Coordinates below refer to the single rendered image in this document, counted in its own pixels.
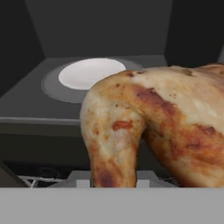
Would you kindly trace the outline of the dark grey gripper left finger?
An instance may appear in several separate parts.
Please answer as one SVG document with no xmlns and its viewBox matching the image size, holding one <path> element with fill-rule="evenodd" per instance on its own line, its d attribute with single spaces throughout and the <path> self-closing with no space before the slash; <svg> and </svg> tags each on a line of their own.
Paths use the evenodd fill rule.
<svg viewBox="0 0 224 224">
<path fill-rule="evenodd" d="M 91 171 L 72 171 L 66 180 L 50 185 L 50 188 L 91 188 Z"/>
</svg>

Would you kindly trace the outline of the white round plate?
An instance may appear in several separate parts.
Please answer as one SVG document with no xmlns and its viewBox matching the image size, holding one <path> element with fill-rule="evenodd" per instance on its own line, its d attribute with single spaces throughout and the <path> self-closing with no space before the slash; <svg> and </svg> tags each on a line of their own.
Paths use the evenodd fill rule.
<svg viewBox="0 0 224 224">
<path fill-rule="evenodd" d="M 125 69 L 126 66 L 116 59 L 83 59 L 63 68 L 59 73 L 59 82 L 67 88 L 88 90 L 97 81 Z"/>
</svg>

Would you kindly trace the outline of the grey round microwave turntable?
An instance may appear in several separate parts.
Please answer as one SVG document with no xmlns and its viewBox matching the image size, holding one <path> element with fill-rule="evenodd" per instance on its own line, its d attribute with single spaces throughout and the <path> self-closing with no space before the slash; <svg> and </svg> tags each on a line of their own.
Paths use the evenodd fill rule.
<svg viewBox="0 0 224 224">
<path fill-rule="evenodd" d="M 119 62 L 122 62 L 126 66 L 125 70 L 140 70 L 143 68 L 140 64 L 130 59 L 118 59 L 118 58 L 109 58 L 109 59 L 118 60 Z M 61 70 L 66 66 L 80 60 L 72 61 L 62 66 L 58 66 L 54 68 L 51 72 L 49 72 L 45 76 L 41 84 L 44 93 L 47 94 L 49 97 L 53 98 L 54 100 L 60 102 L 82 103 L 89 89 L 88 90 L 71 89 L 63 86 L 59 81 L 59 74 Z"/>
</svg>

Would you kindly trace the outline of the roasted chicken drumstick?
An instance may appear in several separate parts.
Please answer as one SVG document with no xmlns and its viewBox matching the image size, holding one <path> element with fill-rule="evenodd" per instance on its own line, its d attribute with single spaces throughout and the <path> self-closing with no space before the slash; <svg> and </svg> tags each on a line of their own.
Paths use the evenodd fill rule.
<svg viewBox="0 0 224 224">
<path fill-rule="evenodd" d="M 224 187 L 224 63 L 126 70 L 98 81 L 80 110 L 96 187 L 134 187 L 145 141 L 184 187 Z"/>
</svg>

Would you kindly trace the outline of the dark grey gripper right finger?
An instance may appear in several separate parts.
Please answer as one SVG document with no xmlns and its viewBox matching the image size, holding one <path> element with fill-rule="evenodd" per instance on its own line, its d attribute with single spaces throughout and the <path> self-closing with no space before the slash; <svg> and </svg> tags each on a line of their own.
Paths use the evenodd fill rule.
<svg viewBox="0 0 224 224">
<path fill-rule="evenodd" d="M 150 188 L 150 187 L 175 187 L 161 178 L 159 178 L 153 171 L 137 171 L 136 172 L 136 187 L 137 188 Z"/>
</svg>

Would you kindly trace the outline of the dark grey microwave oven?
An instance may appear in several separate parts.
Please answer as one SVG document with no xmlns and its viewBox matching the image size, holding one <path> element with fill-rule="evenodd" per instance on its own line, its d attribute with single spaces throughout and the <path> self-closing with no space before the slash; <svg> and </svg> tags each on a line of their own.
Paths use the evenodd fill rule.
<svg viewBox="0 0 224 224">
<path fill-rule="evenodd" d="M 89 167 L 80 104 L 44 77 L 85 58 L 196 67 L 224 47 L 224 0 L 0 0 L 0 159 L 11 168 Z"/>
</svg>

